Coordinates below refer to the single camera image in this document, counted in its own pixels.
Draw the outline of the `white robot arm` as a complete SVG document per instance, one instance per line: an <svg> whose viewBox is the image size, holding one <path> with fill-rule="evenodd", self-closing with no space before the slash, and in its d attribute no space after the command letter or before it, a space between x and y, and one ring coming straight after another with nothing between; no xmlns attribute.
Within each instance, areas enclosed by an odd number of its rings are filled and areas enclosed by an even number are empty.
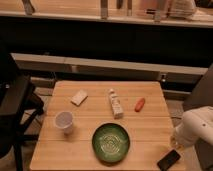
<svg viewBox="0 0 213 171"><path fill-rule="evenodd" d="M213 146L213 107L204 106L185 111L170 138L175 149L193 146L201 138Z"/></svg>

